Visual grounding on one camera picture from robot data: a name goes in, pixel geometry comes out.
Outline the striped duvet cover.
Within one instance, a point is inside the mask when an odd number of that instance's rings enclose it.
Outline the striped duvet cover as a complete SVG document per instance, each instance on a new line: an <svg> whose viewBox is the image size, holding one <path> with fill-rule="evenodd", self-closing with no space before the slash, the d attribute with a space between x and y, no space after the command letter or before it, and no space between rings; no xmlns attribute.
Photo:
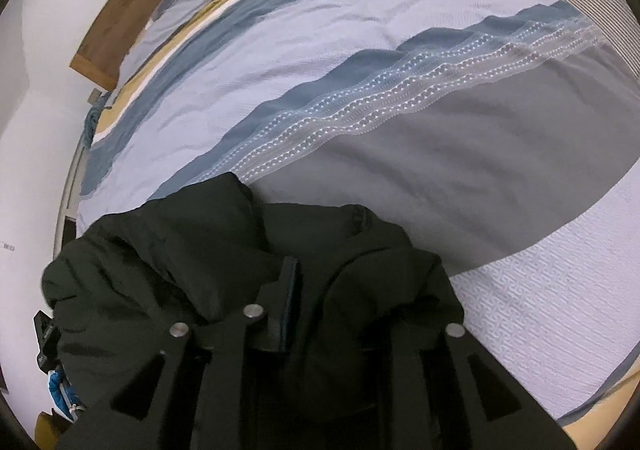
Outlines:
<svg viewBox="0 0 640 450"><path fill-rule="evenodd" d="M639 40L567 0L213 0L112 95L76 215L233 173L442 258L580 448L639 384Z"/></svg>

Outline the blue crumpled cloth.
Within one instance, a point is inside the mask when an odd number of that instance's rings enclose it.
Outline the blue crumpled cloth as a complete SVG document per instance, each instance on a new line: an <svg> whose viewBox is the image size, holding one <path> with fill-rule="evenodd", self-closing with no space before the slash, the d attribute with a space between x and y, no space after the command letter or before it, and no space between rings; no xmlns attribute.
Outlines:
<svg viewBox="0 0 640 450"><path fill-rule="evenodd" d="M110 99L112 93L107 92L101 94L96 101L91 105L85 121L84 121L84 130L82 131L82 144L86 149L90 149L94 135L96 135L96 127L98 126L98 122L101 118L101 114L106 107L108 99Z"/></svg>

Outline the black puffer jacket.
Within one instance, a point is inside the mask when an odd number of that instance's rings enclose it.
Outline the black puffer jacket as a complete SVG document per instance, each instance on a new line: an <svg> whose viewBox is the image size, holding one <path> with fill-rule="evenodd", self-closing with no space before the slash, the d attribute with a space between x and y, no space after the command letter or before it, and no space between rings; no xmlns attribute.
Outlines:
<svg viewBox="0 0 640 450"><path fill-rule="evenodd" d="M261 449L387 449L392 333L463 319L439 257L366 207L260 203L234 175L107 215L43 271L70 381L90 406L178 321L204 327L294 270L284 366L248 386L242 433Z"/></svg>

